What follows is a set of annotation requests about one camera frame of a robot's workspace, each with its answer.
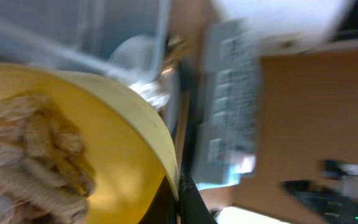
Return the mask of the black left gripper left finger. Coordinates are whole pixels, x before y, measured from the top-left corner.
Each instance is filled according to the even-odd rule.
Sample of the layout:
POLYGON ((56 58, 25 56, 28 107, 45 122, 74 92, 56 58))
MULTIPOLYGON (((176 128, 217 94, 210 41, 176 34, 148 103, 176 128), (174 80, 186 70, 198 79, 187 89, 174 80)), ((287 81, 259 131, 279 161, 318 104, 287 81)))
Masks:
POLYGON ((173 196, 170 183, 163 178, 159 188, 139 224, 176 224, 176 200, 173 196))

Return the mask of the yellow bowl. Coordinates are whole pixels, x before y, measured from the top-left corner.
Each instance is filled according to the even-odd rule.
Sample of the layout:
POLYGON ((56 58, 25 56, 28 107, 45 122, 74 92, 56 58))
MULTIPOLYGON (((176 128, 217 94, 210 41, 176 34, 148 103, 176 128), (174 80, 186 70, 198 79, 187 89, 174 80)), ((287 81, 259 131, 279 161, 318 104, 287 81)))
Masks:
POLYGON ((139 223, 164 177, 177 202, 171 135, 128 87, 90 73, 0 63, 0 100, 21 93, 49 96, 81 132, 96 186, 84 223, 139 223))

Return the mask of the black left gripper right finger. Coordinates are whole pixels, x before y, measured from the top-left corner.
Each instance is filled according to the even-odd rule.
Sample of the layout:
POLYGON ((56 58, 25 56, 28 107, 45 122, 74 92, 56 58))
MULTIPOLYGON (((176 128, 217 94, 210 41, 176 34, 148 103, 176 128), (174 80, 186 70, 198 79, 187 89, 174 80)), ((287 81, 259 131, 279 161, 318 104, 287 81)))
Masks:
POLYGON ((181 176, 178 194, 181 224, 218 224, 188 174, 181 176))

